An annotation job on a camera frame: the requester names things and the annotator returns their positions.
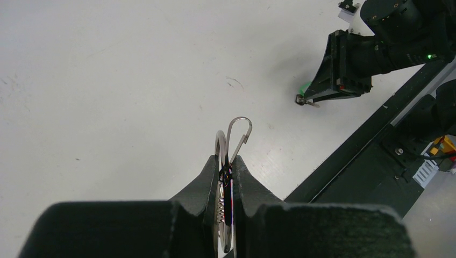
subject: white table surface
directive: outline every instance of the white table surface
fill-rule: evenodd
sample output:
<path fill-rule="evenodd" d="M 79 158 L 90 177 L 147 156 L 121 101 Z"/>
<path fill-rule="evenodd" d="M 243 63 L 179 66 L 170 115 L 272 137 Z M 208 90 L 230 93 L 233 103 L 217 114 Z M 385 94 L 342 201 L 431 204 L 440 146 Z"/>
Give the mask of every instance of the white table surface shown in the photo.
<path fill-rule="evenodd" d="M 338 1 L 154 0 L 0 3 L 0 256 L 66 200 L 168 199 L 247 116 L 240 151 L 285 198 L 417 68 L 320 109 L 294 103 Z M 235 126 L 233 150 L 246 124 Z"/>

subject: green tape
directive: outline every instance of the green tape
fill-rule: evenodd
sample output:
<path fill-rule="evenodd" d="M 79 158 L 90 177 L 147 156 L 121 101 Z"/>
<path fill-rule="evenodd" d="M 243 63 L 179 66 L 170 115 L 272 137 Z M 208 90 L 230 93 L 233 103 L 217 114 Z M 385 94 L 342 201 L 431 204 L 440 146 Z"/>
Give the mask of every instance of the green tape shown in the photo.
<path fill-rule="evenodd" d="M 309 88 L 309 86 L 312 84 L 312 82 L 308 82 L 304 85 L 301 86 L 299 93 L 304 96 L 304 92 Z"/>

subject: metal hook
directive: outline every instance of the metal hook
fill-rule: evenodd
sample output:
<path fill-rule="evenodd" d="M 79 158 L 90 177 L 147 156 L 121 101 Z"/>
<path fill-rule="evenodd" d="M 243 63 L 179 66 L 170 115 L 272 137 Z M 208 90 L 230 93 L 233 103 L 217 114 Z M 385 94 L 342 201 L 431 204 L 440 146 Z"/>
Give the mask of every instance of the metal hook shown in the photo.
<path fill-rule="evenodd" d="M 228 161 L 228 152 L 225 133 L 222 130 L 217 132 L 215 138 L 215 156 L 221 157 L 220 160 L 222 161 L 222 166 L 225 166 Z"/>
<path fill-rule="evenodd" d="M 233 163 L 234 159 L 238 155 L 242 144 L 246 144 L 247 143 L 248 137 L 250 136 L 250 133 L 252 132 L 252 121 L 250 121 L 250 119 L 248 119 L 246 117 L 236 117 L 236 118 L 234 118 L 231 121 L 230 125 L 228 126 L 228 132 L 226 134 L 226 149 L 225 149 L 225 153 L 226 153 L 227 156 L 228 156 L 228 147 L 230 146 L 231 128 L 233 127 L 234 123 L 236 123 L 239 120 L 247 120 L 248 121 L 248 130 L 247 130 L 247 133 L 244 134 L 241 137 L 241 140 L 239 141 L 238 147 L 236 148 L 236 150 L 234 150 L 233 156 L 231 157 L 231 160 L 230 160 L 230 164 Z"/>

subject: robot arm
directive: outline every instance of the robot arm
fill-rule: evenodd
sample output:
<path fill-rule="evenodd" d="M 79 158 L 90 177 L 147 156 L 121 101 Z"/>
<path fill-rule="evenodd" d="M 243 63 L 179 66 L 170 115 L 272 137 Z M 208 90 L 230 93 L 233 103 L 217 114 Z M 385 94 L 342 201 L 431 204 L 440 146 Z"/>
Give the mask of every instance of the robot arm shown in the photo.
<path fill-rule="evenodd" d="M 359 97 L 370 92 L 374 75 L 454 59 L 455 0 L 367 0 L 360 15 L 375 35 L 331 33 L 323 62 L 300 101 Z"/>

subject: wire hook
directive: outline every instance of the wire hook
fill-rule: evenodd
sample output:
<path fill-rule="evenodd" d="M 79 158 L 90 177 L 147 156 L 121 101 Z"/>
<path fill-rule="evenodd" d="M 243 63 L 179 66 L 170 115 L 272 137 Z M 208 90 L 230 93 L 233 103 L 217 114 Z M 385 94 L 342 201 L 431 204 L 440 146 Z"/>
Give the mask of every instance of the wire hook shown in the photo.
<path fill-rule="evenodd" d="M 234 123 L 236 123 L 237 121 L 240 121 L 240 120 L 247 120 L 248 121 L 248 130 L 247 130 L 247 133 L 244 134 L 241 137 L 241 140 L 239 141 L 238 147 L 236 148 L 236 150 L 234 150 L 233 156 L 230 159 L 230 164 L 233 163 L 234 159 L 238 155 L 242 144 L 246 144 L 247 143 L 248 137 L 250 136 L 250 133 L 252 132 L 252 121 L 250 121 L 250 119 L 248 119 L 246 117 L 236 117 L 236 118 L 234 118 L 231 121 L 230 125 L 228 126 L 228 132 L 226 134 L 226 149 L 225 149 L 226 156 L 228 156 L 228 147 L 230 146 L 231 128 L 233 127 Z"/>

